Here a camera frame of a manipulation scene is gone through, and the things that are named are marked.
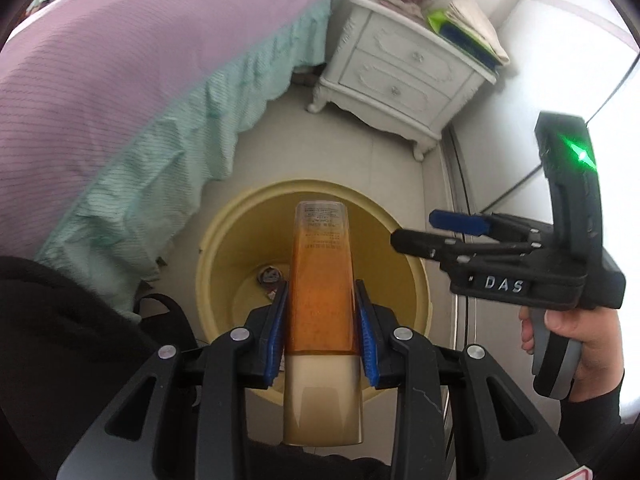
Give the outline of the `right hand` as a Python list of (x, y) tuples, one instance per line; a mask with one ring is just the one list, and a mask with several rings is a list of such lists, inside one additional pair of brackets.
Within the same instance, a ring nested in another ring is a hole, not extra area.
[(536, 393), (580, 403), (605, 396), (622, 384), (623, 341), (616, 310), (522, 307), (518, 318), (522, 349), (538, 358)]

